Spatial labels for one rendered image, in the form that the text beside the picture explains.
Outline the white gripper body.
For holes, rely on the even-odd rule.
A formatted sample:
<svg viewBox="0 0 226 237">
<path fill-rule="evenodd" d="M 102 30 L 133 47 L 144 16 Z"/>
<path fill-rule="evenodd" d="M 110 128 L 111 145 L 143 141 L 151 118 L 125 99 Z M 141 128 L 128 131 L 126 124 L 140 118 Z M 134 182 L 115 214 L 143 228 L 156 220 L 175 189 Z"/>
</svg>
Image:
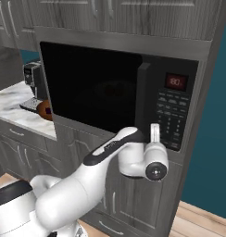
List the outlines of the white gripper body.
<svg viewBox="0 0 226 237">
<path fill-rule="evenodd" d="M 160 128 L 157 123 L 152 123 L 150 125 L 150 142 L 151 143 L 160 142 Z"/>
</svg>

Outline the black built-in microwave oven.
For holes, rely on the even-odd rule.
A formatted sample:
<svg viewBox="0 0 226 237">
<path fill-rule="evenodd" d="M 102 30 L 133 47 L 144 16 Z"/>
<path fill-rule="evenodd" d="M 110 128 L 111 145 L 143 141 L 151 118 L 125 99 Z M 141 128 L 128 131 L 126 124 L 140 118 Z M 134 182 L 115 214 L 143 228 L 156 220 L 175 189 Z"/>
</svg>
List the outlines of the black built-in microwave oven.
<svg viewBox="0 0 226 237">
<path fill-rule="evenodd" d="M 178 152 L 181 148 L 170 148 L 170 143 L 182 145 L 198 63 L 171 57 L 144 56 L 150 63 L 144 110 L 148 128 L 144 137 L 150 137 L 150 125 L 157 123 L 162 143 Z"/>
</svg>

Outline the black microwave door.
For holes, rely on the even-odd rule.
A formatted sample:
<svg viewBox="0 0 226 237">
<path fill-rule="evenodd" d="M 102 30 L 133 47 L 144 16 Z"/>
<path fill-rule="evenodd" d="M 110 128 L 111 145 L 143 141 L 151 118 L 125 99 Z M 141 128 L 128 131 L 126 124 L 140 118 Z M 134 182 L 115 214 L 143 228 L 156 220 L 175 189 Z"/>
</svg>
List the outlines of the black microwave door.
<svg viewBox="0 0 226 237">
<path fill-rule="evenodd" d="M 137 74 L 146 56 L 49 42 L 40 49 L 56 115 L 114 133 L 136 127 Z"/>
</svg>

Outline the grey wood base cupboard door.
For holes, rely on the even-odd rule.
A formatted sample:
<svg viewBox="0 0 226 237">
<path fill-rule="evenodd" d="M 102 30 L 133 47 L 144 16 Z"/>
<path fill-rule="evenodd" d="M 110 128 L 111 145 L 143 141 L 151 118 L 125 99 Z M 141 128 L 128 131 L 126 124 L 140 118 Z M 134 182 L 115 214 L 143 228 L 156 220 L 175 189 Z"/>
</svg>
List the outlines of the grey wood base cupboard door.
<svg viewBox="0 0 226 237">
<path fill-rule="evenodd" d="M 22 157 L 25 162 L 24 177 L 30 181 L 34 176 L 40 173 L 39 169 L 39 154 L 36 150 L 29 146 L 22 145 Z"/>
<path fill-rule="evenodd" d="M 51 156 L 46 156 L 42 153 L 39 153 L 37 165 L 40 174 L 51 175 L 55 177 L 61 176 L 61 162 Z"/>
<path fill-rule="evenodd" d="M 25 162 L 20 154 L 19 143 L 0 134 L 0 148 L 4 157 L 6 170 L 23 178 Z"/>
</svg>

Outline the brown round bowl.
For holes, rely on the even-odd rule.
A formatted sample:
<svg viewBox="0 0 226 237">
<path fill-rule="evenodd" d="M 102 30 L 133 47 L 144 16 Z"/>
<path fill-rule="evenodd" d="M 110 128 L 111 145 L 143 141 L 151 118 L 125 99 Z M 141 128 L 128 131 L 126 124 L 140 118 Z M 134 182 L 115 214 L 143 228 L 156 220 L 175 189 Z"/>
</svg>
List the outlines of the brown round bowl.
<svg viewBox="0 0 226 237">
<path fill-rule="evenodd" d="M 53 120 L 51 108 L 50 108 L 50 104 L 48 100 L 43 100 L 43 102 L 37 106 L 37 111 L 41 118 L 49 120 L 49 121 Z"/>
</svg>

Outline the grey wood tall unit drawer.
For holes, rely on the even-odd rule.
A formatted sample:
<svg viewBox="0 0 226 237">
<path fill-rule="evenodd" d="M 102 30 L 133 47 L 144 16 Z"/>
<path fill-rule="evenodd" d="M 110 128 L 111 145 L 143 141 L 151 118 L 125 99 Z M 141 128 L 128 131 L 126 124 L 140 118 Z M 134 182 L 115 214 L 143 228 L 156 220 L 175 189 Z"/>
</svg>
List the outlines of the grey wood tall unit drawer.
<svg viewBox="0 0 226 237">
<path fill-rule="evenodd" d="M 109 237 L 167 237 L 164 235 L 157 235 L 154 232 L 146 233 L 140 230 L 135 229 L 134 227 L 120 221 L 119 219 L 113 218 L 107 213 L 101 212 L 98 209 L 94 209 L 84 216 L 81 217 L 81 220 L 85 223 L 95 227 L 99 231 L 107 234 Z M 109 231 L 105 227 L 101 226 L 98 220 L 102 220 L 106 225 L 124 232 L 123 236 L 117 235 L 116 233 Z"/>
</svg>

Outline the grey wood drawer front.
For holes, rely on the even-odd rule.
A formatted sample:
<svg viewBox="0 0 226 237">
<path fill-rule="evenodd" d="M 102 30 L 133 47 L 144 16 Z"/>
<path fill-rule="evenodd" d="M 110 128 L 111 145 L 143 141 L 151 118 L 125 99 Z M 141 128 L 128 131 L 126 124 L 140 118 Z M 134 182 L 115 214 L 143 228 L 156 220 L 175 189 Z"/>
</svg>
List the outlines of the grey wood drawer front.
<svg viewBox="0 0 226 237">
<path fill-rule="evenodd" d="M 18 136 L 12 132 L 10 132 L 9 129 L 12 129 L 13 131 L 19 132 L 19 133 L 24 133 L 24 136 Z M 18 141 L 30 144 L 38 149 L 42 149 L 44 151 L 47 151 L 47 147 L 46 147 L 46 143 L 45 143 L 45 139 L 43 136 L 34 133 L 32 131 L 23 129 L 19 126 L 13 125 L 11 123 L 5 122 L 3 120 L 0 119 L 0 132 L 2 132 L 3 134 L 16 139 Z"/>
</svg>

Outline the black and silver coffee machine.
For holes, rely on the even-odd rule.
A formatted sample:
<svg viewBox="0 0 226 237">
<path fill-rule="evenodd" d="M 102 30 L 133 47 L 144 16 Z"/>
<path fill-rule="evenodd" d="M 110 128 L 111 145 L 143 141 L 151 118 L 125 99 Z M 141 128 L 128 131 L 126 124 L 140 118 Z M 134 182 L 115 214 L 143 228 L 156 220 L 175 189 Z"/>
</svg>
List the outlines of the black and silver coffee machine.
<svg viewBox="0 0 226 237">
<path fill-rule="evenodd" d="M 41 60 L 34 59 L 23 66 L 23 77 L 25 84 L 31 88 L 33 98 L 20 104 L 25 110 L 37 113 L 37 106 L 47 99 L 47 92 L 44 83 L 44 73 Z"/>
</svg>

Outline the grey wood wall cupboard door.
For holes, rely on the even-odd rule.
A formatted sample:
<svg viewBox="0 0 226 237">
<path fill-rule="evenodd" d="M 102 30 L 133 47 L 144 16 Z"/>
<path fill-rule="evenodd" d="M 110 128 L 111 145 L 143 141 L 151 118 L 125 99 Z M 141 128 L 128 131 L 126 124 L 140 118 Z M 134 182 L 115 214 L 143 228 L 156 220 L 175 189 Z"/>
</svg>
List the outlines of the grey wood wall cupboard door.
<svg viewBox="0 0 226 237">
<path fill-rule="evenodd" d="M 11 29 L 18 49 L 36 51 L 37 50 L 36 36 L 32 24 L 31 13 L 27 8 L 27 0 L 10 0 L 10 1 L 11 1 L 12 14 L 19 38 L 15 36 L 15 33 L 13 31 L 11 19 L 8 12 L 8 7 L 7 12 L 8 17 L 10 19 Z"/>
<path fill-rule="evenodd" d="M 7 30 L 6 19 L 2 4 L 3 1 L 0 0 L 0 46 L 10 46 L 12 44 L 11 35 Z"/>
</svg>

